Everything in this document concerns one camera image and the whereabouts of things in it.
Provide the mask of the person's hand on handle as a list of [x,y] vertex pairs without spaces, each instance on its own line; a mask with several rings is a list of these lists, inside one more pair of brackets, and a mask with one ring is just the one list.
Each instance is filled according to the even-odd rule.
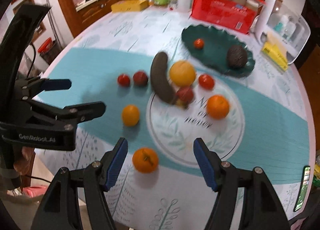
[[20,174],[25,175],[29,168],[34,148],[22,147],[22,156],[14,162],[14,169]]

